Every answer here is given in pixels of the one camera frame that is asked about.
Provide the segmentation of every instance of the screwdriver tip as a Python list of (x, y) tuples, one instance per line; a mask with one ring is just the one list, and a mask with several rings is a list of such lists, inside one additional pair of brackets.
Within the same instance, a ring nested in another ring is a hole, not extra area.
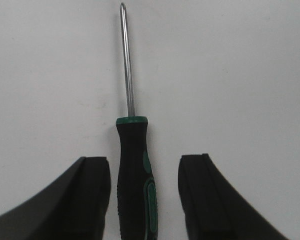
[(121, 5), (120, 5), (120, 10), (121, 10), (121, 11), (122, 11), (122, 10), (126, 11), (126, 6), (125, 6), (124, 2), (121, 3)]

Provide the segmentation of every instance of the screwdriver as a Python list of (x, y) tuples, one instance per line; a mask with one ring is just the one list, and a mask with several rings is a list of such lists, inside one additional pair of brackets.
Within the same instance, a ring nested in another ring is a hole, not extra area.
[(148, 120), (135, 116), (127, 12), (120, 6), (128, 116), (116, 120), (121, 158), (118, 176), (118, 212), (122, 240), (157, 240), (156, 188), (146, 147)]

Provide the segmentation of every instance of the metal shaft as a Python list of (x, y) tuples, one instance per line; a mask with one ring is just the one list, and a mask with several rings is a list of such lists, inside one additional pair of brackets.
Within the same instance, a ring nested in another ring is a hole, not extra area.
[(128, 104), (128, 116), (135, 116), (131, 63), (130, 63), (128, 23), (127, 23), (127, 17), (126, 17), (126, 7), (125, 7), (124, 3), (121, 3), (120, 14), (121, 14), (121, 28), (122, 28), (123, 55), (124, 55), (124, 68), (125, 68), (125, 86), (126, 86), (126, 99), (127, 99), (127, 104)]

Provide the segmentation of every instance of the rubber grip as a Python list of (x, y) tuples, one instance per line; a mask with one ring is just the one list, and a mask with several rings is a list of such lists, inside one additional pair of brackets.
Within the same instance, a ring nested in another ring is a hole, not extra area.
[(119, 119), (116, 127), (121, 159), (117, 197), (121, 238), (157, 240), (156, 188), (146, 148), (148, 122), (118, 123)]

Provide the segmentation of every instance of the white wall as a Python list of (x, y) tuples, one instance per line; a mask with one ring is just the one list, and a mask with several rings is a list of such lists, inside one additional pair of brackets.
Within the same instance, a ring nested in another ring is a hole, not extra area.
[[(300, 1), (126, 0), (137, 113), (150, 121), (159, 239), (186, 239), (182, 154), (209, 153), (300, 240)], [(0, 214), (80, 156), (107, 156), (118, 240), (119, 1), (0, 1)]]

